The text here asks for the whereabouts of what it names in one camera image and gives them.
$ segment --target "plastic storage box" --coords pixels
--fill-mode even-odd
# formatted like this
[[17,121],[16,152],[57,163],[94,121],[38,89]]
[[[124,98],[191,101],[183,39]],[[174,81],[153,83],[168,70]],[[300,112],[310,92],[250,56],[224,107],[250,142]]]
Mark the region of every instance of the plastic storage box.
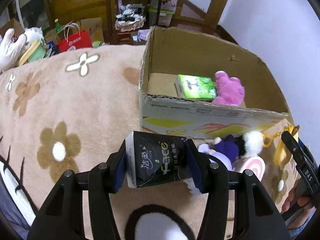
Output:
[[[151,0],[150,7],[153,9],[158,8],[158,1],[159,0]],[[161,2],[161,10],[175,12],[177,9],[178,0],[162,0]]]
[[[161,10],[158,25],[169,27],[173,14],[174,12]],[[157,9],[149,8],[149,25],[150,26],[156,25],[156,18],[157,18]]]

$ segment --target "human hand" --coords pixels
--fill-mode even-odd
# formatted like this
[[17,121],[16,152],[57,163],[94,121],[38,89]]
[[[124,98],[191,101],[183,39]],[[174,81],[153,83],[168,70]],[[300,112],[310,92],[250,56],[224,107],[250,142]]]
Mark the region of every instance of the human hand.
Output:
[[22,34],[16,42],[12,42],[13,35],[14,28],[8,29],[0,44],[0,70],[2,71],[6,71],[16,64],[20,51],[27,41],[27,36]]
[[[295,182],[293,188],[289,191],[289,195],[282,205],[281,213],[289,210],[290,202],[294,200],[294,196],[296,193],[296,188],[298,186],[298,183],[299,183],[299,180],[297,180]],[[295,229],[295,228],[302,226],[306,222],[306,220],[308,219],[310,214],[314,211],[314,205],[312,204],[310,197],[300,197],[300,198],[298,198],[297,203],[300,207],[303,207],[305,205],[303,208],[304,210],[295,219],[295,221],[293,221],[290,225],[288,225],[288,229]]]

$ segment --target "brown flower pattern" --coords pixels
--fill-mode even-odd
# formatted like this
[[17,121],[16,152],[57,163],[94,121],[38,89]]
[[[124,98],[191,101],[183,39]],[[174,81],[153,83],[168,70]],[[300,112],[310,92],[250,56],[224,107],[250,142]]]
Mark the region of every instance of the brown flower pattern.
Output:
[[281,171],[279,169],[278,175],[272,178],[272,186],[275,190],[273,191],[271,198],[277,205],[281,203],[285,194],[287,193],[286,182],[288,180],[288,177],[288,171]]
[[40,142],[37,161],[42,169],[50,169],[50,177],[54,183],[65,170],[79,172],[74,158],[80,153],[81,142],[78,135],[67,135],[65,122],[58,123],[54,131],[44,128],[40,134]]
[[27,109],[28,100],[38,94],[40,90],[40,84],[36,83],[37,79],[41,75],[39,71],[34,77],[33,73],[29,73],[26,82],[20,82],[16,88],[17,99],[13,104],[13,111],[19,109],[19,116],[23,116]]

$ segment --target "beige fluffy blanket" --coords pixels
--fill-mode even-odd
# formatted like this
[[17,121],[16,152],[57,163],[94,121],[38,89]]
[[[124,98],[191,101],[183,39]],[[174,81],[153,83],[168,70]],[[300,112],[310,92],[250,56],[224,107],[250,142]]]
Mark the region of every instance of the beige fluffy blanket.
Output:
[[[41,207],[65,170],[92,169],[118,151],[130,131],[140,129],[138,78],[143,52],[144,46],[128,45],[79,49],[0,75],[1,175],[29,224],[34,219],[32,210]],[[284,171],[273,167],[276,144],[277,140],[262,153],[267,163],[263,184],[280,207],[296,172],[292,162]],[[10,169],[3,171],[4,166]],[[285,188],[278,192],[281,179]],[[169,221],[186,236],[182,239],[194,239],[206,203],[205,195],[192,196],[182,181],[140,189],[129,189],[125,181],[110,198],[121,239],[125,239],[125,228],[126,237],[134,239],[136,224],[127,225],[127,221],[143,214],[148,204],[155,205],[150,207],[155,212],[157,205],[165,206]],[[232,233],[233,204],[230,196],[227,237]],[[92,239],[89,221],[85,199],[86,237]]]

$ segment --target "paper bag handle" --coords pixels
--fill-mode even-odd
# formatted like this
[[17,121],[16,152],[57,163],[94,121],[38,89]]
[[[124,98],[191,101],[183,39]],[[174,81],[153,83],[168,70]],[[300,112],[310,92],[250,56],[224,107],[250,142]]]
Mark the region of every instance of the paper bag handle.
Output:
[[[67,42],[68,42],[68,34],[69,34],[70,27],[76,28],[76,26],[77,26],[78,29],[79,29],[79,36],[80,36],[80,27],[79,27],[78,24],[76,24],[76,23],[71,23],[71,24],[68,24],[68,25],[65,25],[65,26],[64,26],[63,34],[64,34],[64,38],[67,39]],[[66,27],[69,27],[69,28],[68,28],[68,31],[67,31],[67,37],[66,37],[66,32],[65,32]]]

